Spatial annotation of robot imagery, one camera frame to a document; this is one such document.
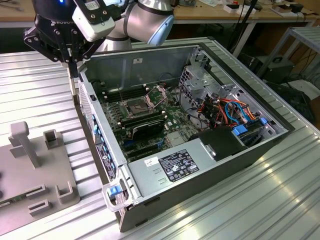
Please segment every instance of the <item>white sticker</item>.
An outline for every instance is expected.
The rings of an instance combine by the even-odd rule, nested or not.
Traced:
[[[133,59],[133,64],[142,64],[143,59],[142,58],[135,58]]]
[[[157,156],[154,156],[152,158],[149,158],[147,160],[144,160],[144,163],[147,167],[150,167],[152,165],[155,165],[155,164],[158,164],[159,161],[158,161],[158,157]]]
[[[96,1],[90,1],[85,3],[86,8],[89,10],[95,10],[99,8],[99,5]]]
[[[9,204],[10,204],[10,202],[9,202],[9,201],[4,202],[4,203],[0,204],[0,208],[1,208],[1,207],[4,207],[4,206],[7,206],[7,205],[9,205]]]

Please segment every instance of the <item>blue latch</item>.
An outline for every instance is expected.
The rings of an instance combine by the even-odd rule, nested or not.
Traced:
[[[239,136],[240,134],[247,132],[248,129],[246,129],[246,127],[243,125],[239,125],[239,126],[235,126],[232,131],[236,136]]]
[[[267,122],[268,122],[268,120],[265,119],[264,117],[261,117],[261,118],[260,118],[260,122],[261,122],[263,125],[266,125]]]
[[[94,133],[94,134],[97,134],[97,130],[98,130],[98,125],[96,124],[96,125],[94,125],[94,127],[93,127],[93,133]]]
[[[122,193],[122,188],[120,185],[109,187],[107,190],[108,195],[112,198],[115,195]]]

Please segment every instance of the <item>motherboard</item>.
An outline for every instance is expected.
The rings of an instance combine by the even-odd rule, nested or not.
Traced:
[[[129,162],[183,144],[201,131],[201,122],[194,124],[181,109],[176,87],[148,84],[129,96],[124,91],[105,94],[101,107]]]

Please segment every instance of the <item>blue plastic clip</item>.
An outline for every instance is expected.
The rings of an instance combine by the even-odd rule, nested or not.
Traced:
[[[239,136],[240,134],[247,132],[248,129],[246,129],[246,127],[243,125],[239,125],[239,126],[235,126],[232,131],[236,136]]]
[[[263,124],[263,125],[266,125],[268,123],[268,120],[265,119],[264,117],[261,117],[260,118],[260,122]]]

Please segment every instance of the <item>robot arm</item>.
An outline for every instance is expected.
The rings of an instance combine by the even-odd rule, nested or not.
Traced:
[[[130,38],[150,45],[161,45],[174,23],[169,0],[131,1],[124,18],[115,22],[115,28],[106,37],[98,51],[130,49]]]
[[[24,42],[78,77],[77,63],[88,60],[105,37],[133,37],[153,45],[167,38],[173,24],[169,0],[32,0],[35,26]]]

